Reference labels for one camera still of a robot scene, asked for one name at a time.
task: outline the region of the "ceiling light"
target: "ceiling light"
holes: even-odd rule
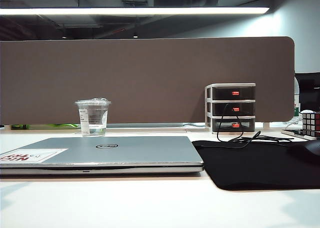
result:
[[[0,8],[0,15],[174,15],[174,14],[262,14],[268,7],[95,7],[95,8]]]

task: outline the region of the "mouse pad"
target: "mouse pad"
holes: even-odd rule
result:
[[[194,141],[213,182],[229,191],[320,189],[320,156],[292,146],[297,142],[243,143]]]

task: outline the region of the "plastic cup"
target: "plastic cup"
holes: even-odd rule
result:
[[[105,98],[79,100],[78,105],[81,133],[84,137],[101,137],[106,133],[108,107],[111,104]]]

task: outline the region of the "cup lid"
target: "cup lid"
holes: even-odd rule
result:
[[[104,106],[104,105],[110,105],[111,101],[109,101],[106,98],[92,98],[88,100],[78,100],[74,102],[76,105],[93,105],[93,106]]]

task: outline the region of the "desk drawer organizer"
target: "desk drawer organizer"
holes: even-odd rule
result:
[[[255,88],[255,83],[214,83],[205,87],[205,125],[212,133],[218,131],[220,122],[219,132],[255,131]]]

